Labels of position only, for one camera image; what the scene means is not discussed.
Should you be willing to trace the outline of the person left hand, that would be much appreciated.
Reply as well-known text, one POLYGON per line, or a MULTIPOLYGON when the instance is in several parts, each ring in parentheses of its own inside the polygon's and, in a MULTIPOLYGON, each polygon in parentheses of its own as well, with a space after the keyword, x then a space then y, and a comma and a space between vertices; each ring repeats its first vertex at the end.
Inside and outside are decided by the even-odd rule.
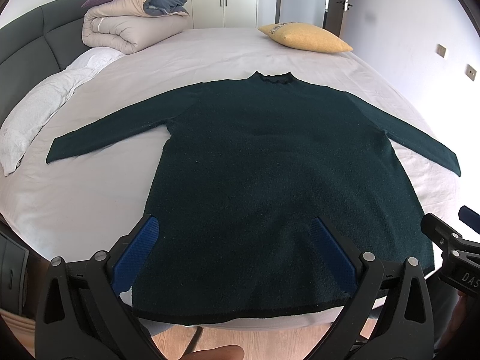
POLYGON ((214 349, 205 349, 188 353, 180 360, 242 360, 244 349, 238 345, 226 345, 214 349))

